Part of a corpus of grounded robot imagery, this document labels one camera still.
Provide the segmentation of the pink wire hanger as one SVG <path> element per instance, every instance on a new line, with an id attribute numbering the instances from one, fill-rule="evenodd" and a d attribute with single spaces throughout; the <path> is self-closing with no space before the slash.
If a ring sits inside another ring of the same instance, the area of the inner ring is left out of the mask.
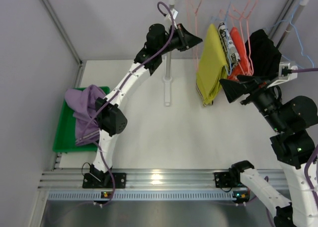
<path id="1" fill-rule="evenodd" d="M 192 0 L 186 0 L 186 13 L 187 13 L 187 24 L 190 26 L 190 31 L 192 32 L 192 28 L 194 28 L 194 34 L 198 36 L 198 12 L 200 6 L 202 4 L 202 0 L 199 1 L 197 7 L 194 6 Z M 198 71 L 199 58 L 198 58 L 198 47 L 195 46 L 192 48 L 192 58 L 195 70 Z"/>

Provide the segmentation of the purple trousers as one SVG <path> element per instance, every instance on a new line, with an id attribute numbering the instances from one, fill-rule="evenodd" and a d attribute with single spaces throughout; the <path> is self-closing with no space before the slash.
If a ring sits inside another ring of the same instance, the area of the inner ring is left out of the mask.
<path id="1" fill-rule="evenodd" d="M 66 91 L 65 101 L 73 110 L 73 117 L 76 119 L 76 146 L 83 146 L 99 140 L 99 127 L 93 116 L 96 114 L 96 100 L 105 96 L 106 93 L 94 84 L 84 90 L 71 88 Z"/>

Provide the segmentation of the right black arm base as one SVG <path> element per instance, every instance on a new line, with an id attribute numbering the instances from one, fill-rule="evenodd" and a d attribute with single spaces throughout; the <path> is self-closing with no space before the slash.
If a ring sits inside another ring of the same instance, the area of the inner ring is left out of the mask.
<path id="1" fill-rule="evenodd" d="M 229 171 L 214 173 L 215 186 L 224 192 L 230 192 L 236 185 Z"/>

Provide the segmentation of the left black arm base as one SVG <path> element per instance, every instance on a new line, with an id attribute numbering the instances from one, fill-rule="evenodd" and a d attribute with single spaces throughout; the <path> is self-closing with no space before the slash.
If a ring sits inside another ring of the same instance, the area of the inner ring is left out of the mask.
<path id="1" fill-rule="evenodd" d="M 113 188 L 115 183 L 116 189 L 125 189 L 126 187 L 126 173 L 116 172 L 113 173 L 114 182 L 109 173 L 102 173 L 100 175 L 93 175 L 92 173 L 86 173 L 84 175 L 82 188 L 84 189 L 102 189 Z"/>

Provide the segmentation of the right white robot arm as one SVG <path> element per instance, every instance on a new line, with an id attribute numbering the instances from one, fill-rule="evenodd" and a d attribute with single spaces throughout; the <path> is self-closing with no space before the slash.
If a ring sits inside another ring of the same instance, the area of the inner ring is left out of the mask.
<path id="1" fill-rule="evenodd" d="M 234 184 L 249 188 L 263 203 L 277 227 L 315 227 L 318 224 L 318 178 L 314 169 L 318 149 L 307 129 L 318 122 L 318 108 L 306 96 L 286 103 L 276 84 L 278 75 L 221 79 L 228 102 L 242 95 L 242 105 L 252 103 L 275 131 L 271 146 L 287 180 L 290 197 L 282 196 L 247 160 L 229 168 Z"/>

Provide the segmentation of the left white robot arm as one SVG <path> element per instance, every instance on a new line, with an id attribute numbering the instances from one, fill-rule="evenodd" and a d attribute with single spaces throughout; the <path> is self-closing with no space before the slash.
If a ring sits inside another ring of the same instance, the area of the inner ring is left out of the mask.
<path id="1" fill-rule="evenodd" d="M 88 188 L 114 188 L 115 177 L 111 172 L 112 158 L 119 135 L 128 120 L 122 110 L 138 87 L 150 78 L 162 63 L 162 56 L 175 49 L 187 51 L 202 42 L 180 23 L 166 31 L 162 24 L 149 27 L 143 48 L 136 55 L 127 74 L 104 98 L 95 102 L 94 120 L 99 127 L 98 153 L 84 174 L 82 186 Z"/>

